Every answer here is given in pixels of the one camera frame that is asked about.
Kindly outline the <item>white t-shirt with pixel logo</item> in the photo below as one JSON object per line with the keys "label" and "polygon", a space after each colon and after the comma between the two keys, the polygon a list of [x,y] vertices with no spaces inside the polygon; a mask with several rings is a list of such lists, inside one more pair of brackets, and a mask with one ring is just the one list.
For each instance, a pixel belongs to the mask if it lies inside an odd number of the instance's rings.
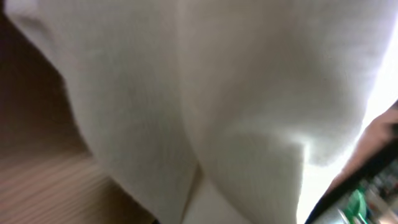
{"label": "white t-shirt with pixel logo", "polygon": [[161,223],[303,223],[397,99],[396,1],[7,1]]}

